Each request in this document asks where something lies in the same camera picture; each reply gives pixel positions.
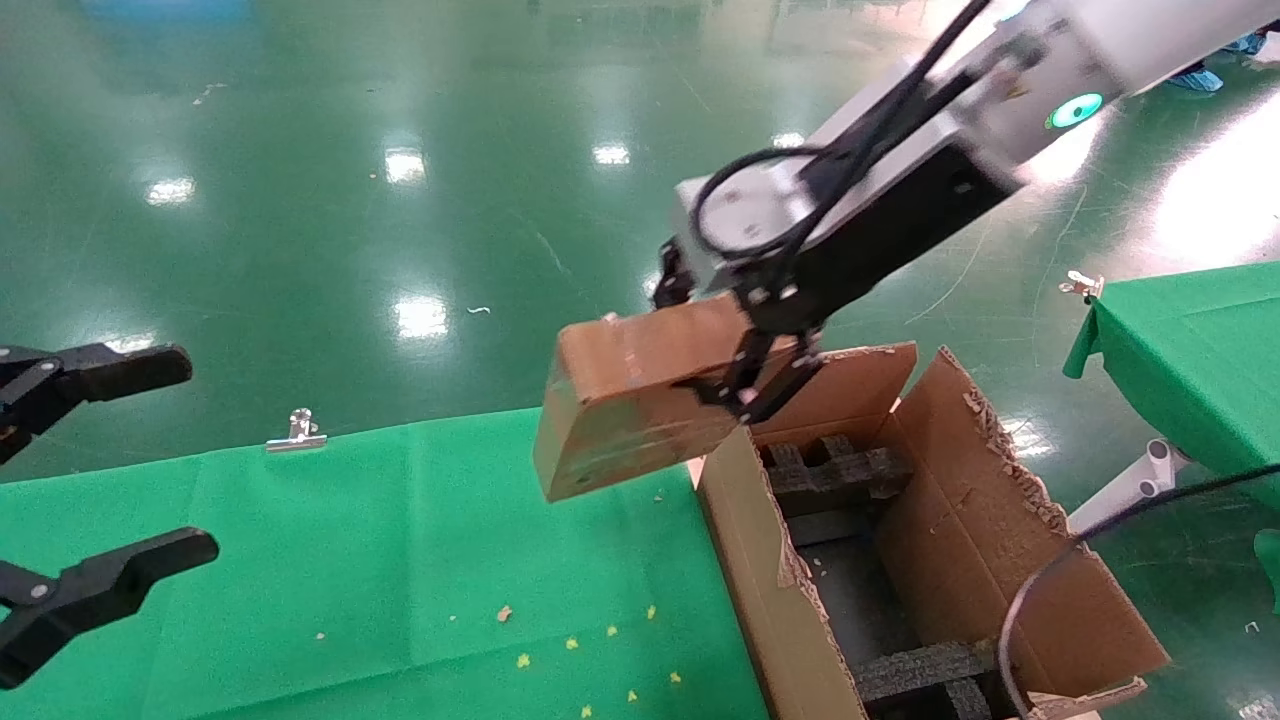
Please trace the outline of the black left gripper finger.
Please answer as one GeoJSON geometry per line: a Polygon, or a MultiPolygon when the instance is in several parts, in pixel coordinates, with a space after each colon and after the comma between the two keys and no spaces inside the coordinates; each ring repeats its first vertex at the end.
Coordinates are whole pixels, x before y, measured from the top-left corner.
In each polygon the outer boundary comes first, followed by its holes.
{"type": "Polygon", "coordinates": [[[215,538],[179,528],[46,577],[1,562],[1,687],[13,691],[74,638],[136,615],[159,582],[218,559],[215,538]]]}
{"type": "Polygon", "coordinates": [[[1,347],[1,462],[9,462],[82,404],[183,384],[189,355],[175,345],[118,352],[104,343],[44,351],[1,347]]]}

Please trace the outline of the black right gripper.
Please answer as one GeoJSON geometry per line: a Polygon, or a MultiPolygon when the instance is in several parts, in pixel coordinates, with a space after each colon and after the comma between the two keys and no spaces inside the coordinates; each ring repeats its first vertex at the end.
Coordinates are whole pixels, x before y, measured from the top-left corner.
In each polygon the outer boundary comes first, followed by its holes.
{"type": "MultiPolygon", "coordinates": [[[[814,331],[840,309],[872,292],[886,277],[969,227],[1021,187],[1019,178],[989,170],[951,142],[928,155],[904,178],[805,247],[785,287],[794,293],[763,304],[750,291],[764,284],[771,266],[758,266],[739,282],[739,305],[760,331],[748,331],[721,379],[694,377],[690,389],[704,406],[722,407],[741,425],[772,419],[826,366],[814,331]],[[758,388],[780,334],[790,355],[758,388]]],[[[676,240],[659,251],[654,306],[686,304],[694,278],[676,240]]]]}

